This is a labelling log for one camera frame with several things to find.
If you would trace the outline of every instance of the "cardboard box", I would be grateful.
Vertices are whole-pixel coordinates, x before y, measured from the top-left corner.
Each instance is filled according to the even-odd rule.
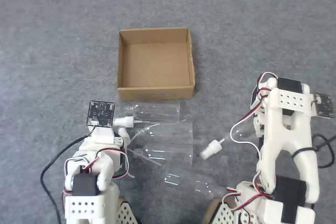
[[[195,70],[188,28],[119,32],[118,93],[121,100],[187,99]]]

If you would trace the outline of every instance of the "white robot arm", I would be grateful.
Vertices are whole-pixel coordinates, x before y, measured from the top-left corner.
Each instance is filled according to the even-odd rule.
[[[261,82],[266,74],[272,77]],[[299,81],[262,74],[253,91],[251,111],[238,124],[254,116],[254,128],[263,144],[259,153],[257,174],[252,183],[242,182],[227,196],[234,196],[236,207],[226,209],[234,223],[313,224],[315,213],[308,207],[319,198],[317,157],[312,146],[312,116],[332,118],[330,96],[311,94],[309,86]],[[222,149],[224,141],[212,141],[201,154],[204,159]],[[288,151],[299,170],[300,180],[276,176],[275,164],[281,150]],[[220,208],[225,207],[225,200]]]
[[[116,224],[121,214],[118,213],[119,189],[111,179],[128,174],[125,150],[130,137],[126,127],[133,127],[134,118],[127,116],[113,120],[113,113],[114,103],[91,101],[87,119],[91,135],[85,138],[73,157],[65,161],[67,224]],[[124,172],[116,175],[123,162]],[[134,216],[129,223],[137,223]]]

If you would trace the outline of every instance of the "clear plastic bottle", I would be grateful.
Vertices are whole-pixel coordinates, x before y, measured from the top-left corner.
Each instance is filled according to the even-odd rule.
[[[125,115],[147,122],[178,122],[180,120],[180,102],[137,102],[125,106]]]
[[[191,165],[193,161],[193,145],[149,143],[133,151],[138,157],[142,156],[161,164],[169,162]]]
[[[242,123],[236,126],[232,131],[232,137],[234,140],[242,142],[242,141],[248,141],[248,142],[254,142],[257,137],[254,129],[253,123]],[[222,138],[220,141],[213,140],[211,141],[206,148],[204,148],[200,152],[200,156],[203,160],[207,160],[212,155],[218,153],[221,149],[223,142],[231,141],[230,133],[228,133],[224,138]]]
[[[206,199],[223,197],[226,194],[226,189],[217,186],[211,177],[179,167],[170,166],[167,169],[164,183],[184,193],[195,194]]]
[[[189,122],[157,123],[143,128],[133,139],[136,139],[138,144],[193,144],[193,125]]]

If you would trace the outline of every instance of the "red and white wire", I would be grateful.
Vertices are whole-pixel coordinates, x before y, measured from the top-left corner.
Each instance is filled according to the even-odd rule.
[[[225,195],[223,198],[222,198],[222,204],[224,205],[224,201],[227,197],[230,197],[230,196],[240,196],[240,193],[239,192],[236,192],[236,193],[229,193],[227,195]],[[239,206],[236,206],[235,208],[229,208],[230,211],[238,211],[238,210],[241,210],[243,209],[244,207],[246,207],[247,205],[251,204],[252,201],[254,201],[255,199],[259,198],[259,197],[262,197],[263,194],[256,194],[254,196],[252,196],[251,198],[249,198],[247,201],[245,201],[243,204],[239,205]]]
[[[121,174],[121,175],[117,175],[117,176],[113,176],[112,178],[113,179],[116,179],[116,178],[122,178],[126,175],[129,175],[130,177],[133,177],[133,175],[129,174],[129,168],[130,168],[130,163],[129,163],[129,160],[128,160],[128,157],[127,157],[127,154],[125,152],[123,152],[122,150],[119,150],[119,149],[116,149],[116,148],[104,148],[104,149],[100,149],[97,151],[97,154],[96,154],[96,157],[93,161],[90,162],[90,164],[88,164],[83,170],[88,170],[89,168],[91,168],[94,163],[98,160],[99,156],[98,156],[98,153],[100,152],[103,152],[103,151],[113,151],[113,152],[119,152],[120,154],[124,155],[125,156],[125,159],[126,159],[126,164],[127,164],[127,168],[126,168],[126,171]]]

